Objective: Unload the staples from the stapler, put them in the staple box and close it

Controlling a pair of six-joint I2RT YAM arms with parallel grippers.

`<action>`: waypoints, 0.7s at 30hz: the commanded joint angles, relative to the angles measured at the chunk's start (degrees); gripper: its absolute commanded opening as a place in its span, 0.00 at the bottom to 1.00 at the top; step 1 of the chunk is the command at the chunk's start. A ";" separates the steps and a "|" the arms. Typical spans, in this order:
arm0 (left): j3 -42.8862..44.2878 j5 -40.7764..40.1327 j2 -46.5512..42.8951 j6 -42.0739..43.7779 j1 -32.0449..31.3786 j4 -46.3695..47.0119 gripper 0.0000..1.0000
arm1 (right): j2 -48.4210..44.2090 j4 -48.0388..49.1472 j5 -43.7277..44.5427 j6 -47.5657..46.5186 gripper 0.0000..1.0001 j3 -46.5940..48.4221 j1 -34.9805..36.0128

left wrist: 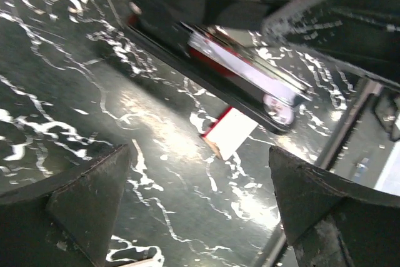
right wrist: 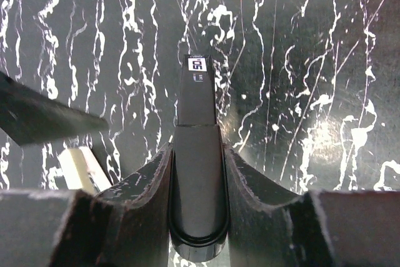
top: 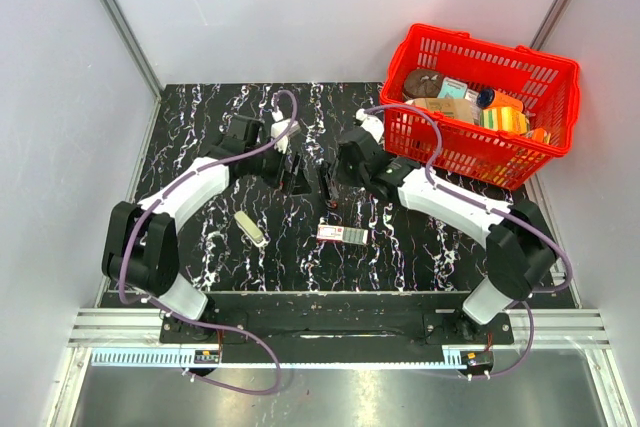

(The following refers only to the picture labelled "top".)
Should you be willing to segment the beige white stapler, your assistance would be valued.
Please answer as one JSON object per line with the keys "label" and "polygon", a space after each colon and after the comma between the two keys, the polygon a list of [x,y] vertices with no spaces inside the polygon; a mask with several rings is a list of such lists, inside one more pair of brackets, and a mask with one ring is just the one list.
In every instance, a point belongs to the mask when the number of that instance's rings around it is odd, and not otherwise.
{"label": "beige white stapler", "polygon": [[264,248],[267,245],[267,240],[262,230],[244,211],[236,212],[234,220],[239,229],[255,247]]}

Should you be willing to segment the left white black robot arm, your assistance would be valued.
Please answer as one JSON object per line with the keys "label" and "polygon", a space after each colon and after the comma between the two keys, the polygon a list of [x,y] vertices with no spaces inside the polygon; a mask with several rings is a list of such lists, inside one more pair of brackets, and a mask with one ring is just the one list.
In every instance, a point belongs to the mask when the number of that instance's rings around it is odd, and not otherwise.
{"label": "left white black robot arm", "polygon": [[211,199],[237,180],[256,177],[287,195],[311,191],[300,155],[287,162],[289,137],[299,129],[294,119],[274,117],[267,140],[264,123],[232,118],[214,135],[184,173],[137,203],[121,201],[112,210],[101,270],[120,287],[130,286],[183,317],[182,331],[195,342],[211,339],[217,328],[207,296],[180,273],[178,234]]}

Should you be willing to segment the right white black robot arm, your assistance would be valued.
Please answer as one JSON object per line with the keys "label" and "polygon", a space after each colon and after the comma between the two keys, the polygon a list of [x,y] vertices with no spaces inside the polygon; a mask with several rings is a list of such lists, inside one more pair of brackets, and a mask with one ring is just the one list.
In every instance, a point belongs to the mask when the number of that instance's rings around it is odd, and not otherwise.
{"label": "right white black robot arm", "polygon": [[361,126],[339,139],[329,179],[442,221],[484,249],[487,274],[454,320],[465,342],[480,341],[497,314],[527,300],[559,257],[537,204],[483,198],[439,178],[431,168],[385,151]]}

